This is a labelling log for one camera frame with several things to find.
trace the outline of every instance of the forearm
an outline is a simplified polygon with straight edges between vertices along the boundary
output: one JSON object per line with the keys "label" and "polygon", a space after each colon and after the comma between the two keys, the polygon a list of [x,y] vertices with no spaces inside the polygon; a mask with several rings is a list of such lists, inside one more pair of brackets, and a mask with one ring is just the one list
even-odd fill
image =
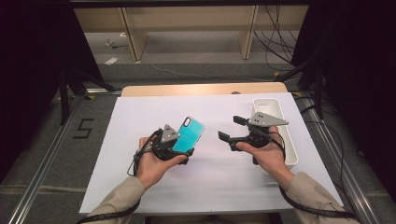
{"label": "forearm", "polygon": [[[107,194],[102,202],[88,214],[88,217],[127,210],[140,200],[144,192],[145,188],[140,180],[136,177],[130,176]],[[94,223],[129,223],[130,218],[131,216],[119,217]]]}
{"label": "forearm", "polygon": [[[295,202],[307,207],[344,211],[344,208],[334,199],[334,197],[323,188],[317,181],[305,173],[297,174],[288,188],[288,196]],[[302,223],[358,223],[354,219],[320,217],[295,209],[295,212]]]}

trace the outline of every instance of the teal phone case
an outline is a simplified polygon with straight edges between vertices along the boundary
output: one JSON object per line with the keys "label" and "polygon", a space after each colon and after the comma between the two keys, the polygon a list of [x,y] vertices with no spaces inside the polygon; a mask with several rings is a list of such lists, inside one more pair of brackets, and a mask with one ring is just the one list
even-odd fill
{"label": "teal phone case", "polygon": [[195,144],[201,137],[204,128],[204,125],[198,120],[193,119],[192,117],[186,117],[178,130],[180,137],[173,146],[173,150],[178,152],[187,152],[194,148]]}

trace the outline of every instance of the sleeve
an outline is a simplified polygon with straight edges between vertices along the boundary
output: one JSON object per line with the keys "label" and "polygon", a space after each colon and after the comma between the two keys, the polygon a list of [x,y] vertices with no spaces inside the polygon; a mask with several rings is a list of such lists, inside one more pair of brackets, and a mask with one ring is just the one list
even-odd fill
{"label": "sleeve", "polygon": [[[145,193],[145,188],[137,177],[129,176],[116,186],[102,202],[88,214],[88,217],[124,211],[134,206]],[[113,218],[109,220],[96,221],[100,224],[129,223],[131,216]]]}
{"label": "sleeve", "polygon": [[[288,196],[295,202],[322,210],[345,211],[334,197],[306,173],[297,174],[288,188]],[[320,217],[294,209],[302,223],[355,224],[355,219]]]}

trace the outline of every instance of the white tabletop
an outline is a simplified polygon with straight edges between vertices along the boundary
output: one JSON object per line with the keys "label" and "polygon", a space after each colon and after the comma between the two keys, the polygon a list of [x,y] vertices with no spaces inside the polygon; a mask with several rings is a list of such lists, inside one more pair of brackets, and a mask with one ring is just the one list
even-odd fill
{"label": "white tabletop", "polygon": [[104,143],[80,208],[88,214],[128,175],[138,140],[164,124],[178,129],[187,116],[200,120],[205,131],[187,165],[171,168],[143,196],[135,214],[187,215],[290,209],[274,179],[252,163],[245,152],[232,152],[218,131],[246,136],[248,128],[233,116],[250,118],[255,99],[277,99],[290,124],[298,156],[291,171],[306,172],[342,204],[290,93],[204,96],[121,97],[117,100]]}

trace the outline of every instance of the phone case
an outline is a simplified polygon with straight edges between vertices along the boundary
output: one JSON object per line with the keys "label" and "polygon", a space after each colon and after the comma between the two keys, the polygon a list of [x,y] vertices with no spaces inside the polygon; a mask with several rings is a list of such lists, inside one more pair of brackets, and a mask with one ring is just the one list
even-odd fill
{"label": "phone case", "polygon": [[193,119],[192,117],[186,117],[178,130],[180,137],[173,146],[173,150],[178,152],[187,152],[194,148],[195,144],[201,137],[204,128],[205,126],[198,120]]}

